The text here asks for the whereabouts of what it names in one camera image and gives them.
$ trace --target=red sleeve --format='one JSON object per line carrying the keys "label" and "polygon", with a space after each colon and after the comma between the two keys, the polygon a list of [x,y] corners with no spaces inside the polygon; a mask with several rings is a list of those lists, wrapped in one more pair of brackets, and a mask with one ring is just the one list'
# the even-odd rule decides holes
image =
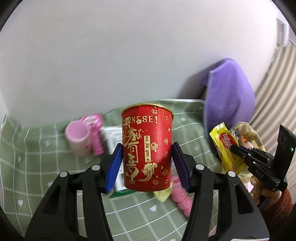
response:
{"label": "red sleeve", "polygon": [[291,194],[286,189],[282,193],[281,199],[275,205],[262,212],[270,236],[280,228],[285,218],[290,214],[293,206]]}

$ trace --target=green checkered tablecloth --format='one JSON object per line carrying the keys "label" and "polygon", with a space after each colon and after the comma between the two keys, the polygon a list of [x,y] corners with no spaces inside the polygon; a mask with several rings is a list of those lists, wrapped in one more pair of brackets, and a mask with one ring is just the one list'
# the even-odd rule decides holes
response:
{"label": "green checkered tablecloth", "polygon": [[[173,141],[212,171],[222,172],[221,164],[211,153],[202,125],[202,101],[156,100],[170,108],[173,120]],[[115,109],[104,118],[105,126],[121,125],[121,110]],[[21,128],[8,116],[1,128],[0,175],[3,185],[2,207],[13,226],[22,235],[42,197],[59,172],[82,172],[100,162],[108,153],[78,158],[69,150],[64,131],[70,121],[38,128]],[[211,228],[217,219],[218,193],[215,193]],[[78,223],[86,235],[82,193],[77,194]],[[160,203],[152,193],[138,193],[112,200],[103,196],[104,208],[115,241],[118,240],[181,240],[187,219],[170,199]]]}

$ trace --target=white wall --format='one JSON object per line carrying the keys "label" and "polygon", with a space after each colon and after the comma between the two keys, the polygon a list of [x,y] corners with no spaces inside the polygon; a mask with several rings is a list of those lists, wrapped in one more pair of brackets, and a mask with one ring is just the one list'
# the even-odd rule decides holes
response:
{"label": "white wall", "polygon": [[0,32],[0,89],[27,126],[196,98],[202,70],[226,57],[255,90],[277,14],[270,0],[23,0]]}

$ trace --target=purple fabric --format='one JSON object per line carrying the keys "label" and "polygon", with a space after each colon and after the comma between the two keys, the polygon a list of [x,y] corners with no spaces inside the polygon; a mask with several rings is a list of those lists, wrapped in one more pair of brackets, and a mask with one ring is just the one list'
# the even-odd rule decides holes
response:
{"label": "purple fabric", "polygon": [[254,91],[235,60],[222,60],[203,84],[207,86],[204,124],[208,133],[222,122],[231,128],[239,121],[251,119],[255,108]]}

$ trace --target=pink mug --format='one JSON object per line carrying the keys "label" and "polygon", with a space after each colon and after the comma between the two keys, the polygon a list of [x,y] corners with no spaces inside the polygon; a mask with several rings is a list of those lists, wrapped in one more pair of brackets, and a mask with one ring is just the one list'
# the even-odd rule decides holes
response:
{"label": "pink mug", "polygon": [[91,136],[87,124],[78,120],[71,122],[66,127],[65,136],[71,150],[78,157],[86,157],[90,154]]}

